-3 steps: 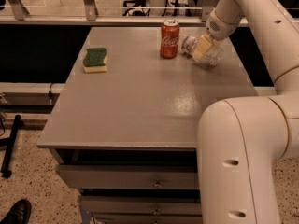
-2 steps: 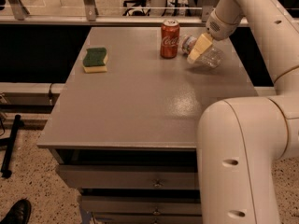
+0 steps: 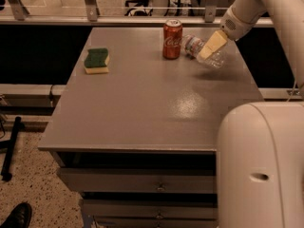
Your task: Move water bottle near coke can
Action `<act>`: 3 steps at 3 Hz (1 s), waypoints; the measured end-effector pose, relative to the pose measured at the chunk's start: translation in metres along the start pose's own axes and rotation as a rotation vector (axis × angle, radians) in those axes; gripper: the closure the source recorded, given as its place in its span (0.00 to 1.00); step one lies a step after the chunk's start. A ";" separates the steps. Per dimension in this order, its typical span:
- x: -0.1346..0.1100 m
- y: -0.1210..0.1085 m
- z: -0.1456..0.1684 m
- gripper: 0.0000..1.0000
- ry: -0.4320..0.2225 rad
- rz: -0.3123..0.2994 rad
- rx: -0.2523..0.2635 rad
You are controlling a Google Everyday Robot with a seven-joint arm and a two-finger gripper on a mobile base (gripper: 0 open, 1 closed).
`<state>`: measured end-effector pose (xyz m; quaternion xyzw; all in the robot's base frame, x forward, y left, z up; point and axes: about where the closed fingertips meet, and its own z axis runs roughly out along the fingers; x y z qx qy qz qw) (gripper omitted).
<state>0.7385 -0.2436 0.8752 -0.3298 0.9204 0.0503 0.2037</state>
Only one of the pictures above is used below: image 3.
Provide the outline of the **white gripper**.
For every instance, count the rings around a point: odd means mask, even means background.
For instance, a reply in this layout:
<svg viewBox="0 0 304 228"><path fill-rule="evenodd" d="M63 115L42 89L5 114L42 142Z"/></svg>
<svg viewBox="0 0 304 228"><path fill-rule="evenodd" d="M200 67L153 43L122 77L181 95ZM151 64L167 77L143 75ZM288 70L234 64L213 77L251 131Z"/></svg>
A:
<svg viewBox="0 0 304 228"><path fill-rule="evenodd" d="M246 35L252 27L252 14L243 9L230 7L220 21L220 28L223 31L216 30L211 35L199 51L199 58L201 60L207 60L227 44L228 38L237 41Z"/></svg>

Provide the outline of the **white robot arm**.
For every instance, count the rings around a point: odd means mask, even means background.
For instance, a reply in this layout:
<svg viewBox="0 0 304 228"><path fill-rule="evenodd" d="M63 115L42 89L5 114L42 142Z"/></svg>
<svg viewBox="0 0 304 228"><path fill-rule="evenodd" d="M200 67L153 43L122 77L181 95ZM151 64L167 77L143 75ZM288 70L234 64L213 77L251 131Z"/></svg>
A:
<svg viewBox="0 0 304 228"><path fill-rule="evenodd" d="M268 13L298 86L304 85L304 0L235 0L200 54L242 38ZM217 142L219 228L304 228L304 104L244 104Z"/></svg>

